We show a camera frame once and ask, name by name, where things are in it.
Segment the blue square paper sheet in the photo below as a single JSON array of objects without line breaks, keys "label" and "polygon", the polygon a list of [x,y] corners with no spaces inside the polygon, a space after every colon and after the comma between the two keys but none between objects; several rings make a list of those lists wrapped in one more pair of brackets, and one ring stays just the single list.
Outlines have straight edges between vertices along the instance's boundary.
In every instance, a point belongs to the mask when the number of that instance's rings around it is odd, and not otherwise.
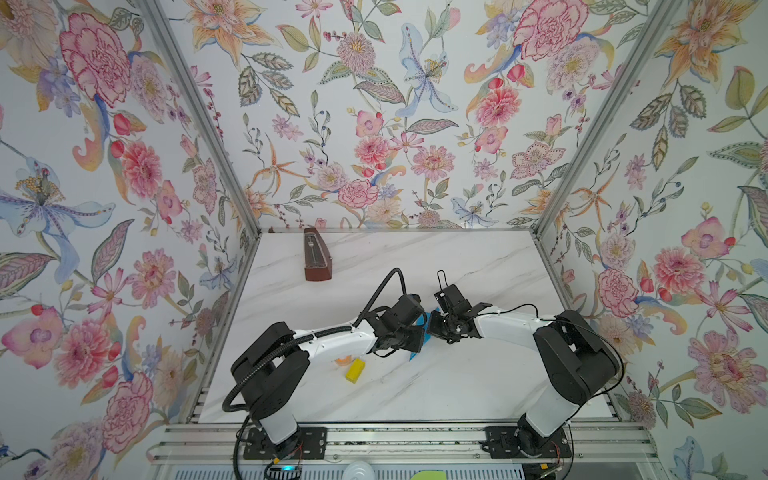
[{"label": "blue square paper sheet", "polygon": [[431,314],[425,312],[409,329],[410,332],[410,356],[413,360],[421,352],[424,344],[430,339],[429,321]]}]

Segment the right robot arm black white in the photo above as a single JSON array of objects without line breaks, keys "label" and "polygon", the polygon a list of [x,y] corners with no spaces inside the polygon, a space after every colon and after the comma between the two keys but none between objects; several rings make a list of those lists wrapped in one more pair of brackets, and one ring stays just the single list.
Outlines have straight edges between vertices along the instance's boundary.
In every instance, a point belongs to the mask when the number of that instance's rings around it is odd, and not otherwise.
[{"label": "right robot arm black white", "polygon": [[431,314],[428,332],[447,343],[490,339],[536,351],[548,385],[536,403],[520,416],[514,436],[532,455],[562,432],[563,426],[611,379],[623,372],[618,351],[574,310],[551,319],[523,306],[501,309],[490,303],[472,305],[452,284],[435,294],[439,309]]}]

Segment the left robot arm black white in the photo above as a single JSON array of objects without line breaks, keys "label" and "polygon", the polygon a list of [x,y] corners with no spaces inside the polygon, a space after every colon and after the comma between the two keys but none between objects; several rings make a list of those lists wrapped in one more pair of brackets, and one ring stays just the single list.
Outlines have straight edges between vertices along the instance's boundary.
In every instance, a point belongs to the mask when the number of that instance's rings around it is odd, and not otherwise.
[{"label": "left robot arm black white", "polygon": [[418,353],[425,332],[416,322],[424,315],[420,297],[406,293],[392,307],[377,307],[351,322],[321,330],[294,331],[277,322],[233,363],[235,385],[221,409],[245,412],[271,445],[288,443],[299,430],[288,403],[312,365],[369,354]]}]

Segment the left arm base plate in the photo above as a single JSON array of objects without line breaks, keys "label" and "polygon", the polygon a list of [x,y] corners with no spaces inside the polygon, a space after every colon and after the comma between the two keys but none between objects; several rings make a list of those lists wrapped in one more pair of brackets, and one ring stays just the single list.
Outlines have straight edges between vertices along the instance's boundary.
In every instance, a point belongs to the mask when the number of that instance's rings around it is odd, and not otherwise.
[{"label": "left arm base plate", "polygon": [[246,430],[242,458],[245,460],[322,460],[327,447],[328,429],[299,427],[281,443],[274,443],[265,431],[251,427]]}]

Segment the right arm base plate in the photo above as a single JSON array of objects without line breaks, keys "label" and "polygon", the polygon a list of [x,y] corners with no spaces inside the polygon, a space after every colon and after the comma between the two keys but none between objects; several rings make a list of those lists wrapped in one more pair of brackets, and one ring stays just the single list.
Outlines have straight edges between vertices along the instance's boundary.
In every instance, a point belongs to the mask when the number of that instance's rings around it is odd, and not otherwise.
[{"label": "right arm base plate", "polygon": [[567,432],[561,428],[549,437],[517,426],[495,426],[484,429],[481,448],[492,459],[564,459],[573,450]]}]

